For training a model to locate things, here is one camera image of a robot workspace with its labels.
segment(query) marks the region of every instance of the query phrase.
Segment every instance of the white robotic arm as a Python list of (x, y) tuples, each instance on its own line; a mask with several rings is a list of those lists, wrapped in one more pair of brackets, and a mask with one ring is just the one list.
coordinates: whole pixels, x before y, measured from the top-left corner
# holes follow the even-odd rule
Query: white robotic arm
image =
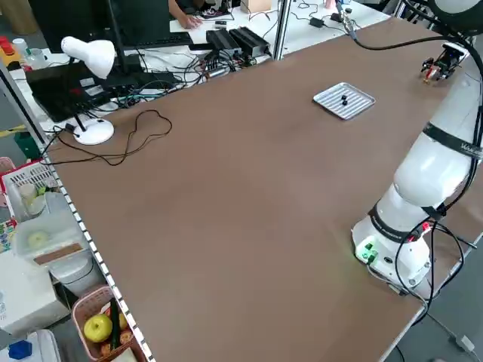
[[(482, 0), (429, 0), (427, 4), (444, 25), (471, 35), (483, 32)], [(476, 50), (483, 54), (483, 38)], [(477, 146), (474, 133), (481, 118), (480, 77), (474, 59), (466, 60), (445, 101), (397, 169), (393, 184), (352, 230), (357, 258), (395, 285), (415, 287), (430, 270), (423, 235), (431, 226), (423, 222), (469, 175), (472, 157), (464, 148), (478, 149), (473, 146)], [(449, 135), (461, 149), (451, 148), (434, 132)], [(417, 232), (408, 236), (419, 224)]]

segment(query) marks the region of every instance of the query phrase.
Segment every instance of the person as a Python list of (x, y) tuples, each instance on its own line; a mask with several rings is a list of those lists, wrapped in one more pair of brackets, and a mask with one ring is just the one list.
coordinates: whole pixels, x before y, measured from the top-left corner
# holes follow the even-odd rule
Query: person
[(194, 29), (202, 24), (200, 19), (185, 14), (185, 11), (182, 9), (202, 9), (203, 5), (205, 5), (205, 0), (168, 0), (168, 4), (171, 16), (178, 20), (183, 28)]

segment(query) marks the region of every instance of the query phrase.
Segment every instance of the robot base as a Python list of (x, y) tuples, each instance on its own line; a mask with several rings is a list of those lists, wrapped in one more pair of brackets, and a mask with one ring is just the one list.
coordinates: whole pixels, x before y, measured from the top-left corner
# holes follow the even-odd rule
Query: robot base
[[(352, 241), (357, 259), (368, 264), (369, 258), (374, 256), (371, 268), (402, 287), (395, 272), (395, 255), (400, 244), (383, 237), (373, 227), (369, 217), (354, 226)], [(406, 287), (417, 286), (430, 269), (429, 248), (423, 238), (402, 246), (398, 255), (398, 272)]]

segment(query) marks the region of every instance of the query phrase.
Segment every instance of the computer monitor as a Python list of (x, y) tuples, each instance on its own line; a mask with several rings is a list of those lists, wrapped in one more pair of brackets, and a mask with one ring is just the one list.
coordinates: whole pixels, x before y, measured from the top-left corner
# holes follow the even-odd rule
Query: computer monitor
[[(106, 2), (103, 0), (29, 0), (52, 53), (61, 53), (66, 36), (83, 41), (114, 41)], [(111, 0), (122, 44), (136, 45), (167, 38), (168, 0)]]

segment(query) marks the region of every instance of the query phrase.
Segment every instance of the person's hand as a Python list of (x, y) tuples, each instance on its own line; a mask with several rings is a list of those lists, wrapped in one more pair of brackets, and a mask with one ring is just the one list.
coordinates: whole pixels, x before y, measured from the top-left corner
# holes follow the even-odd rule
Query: person's hand
[(192, 15), (185, 15), (181, 19), (178, 19), (178, 21), (184, 29), (194, 29), (203, 23), (200, 19)]

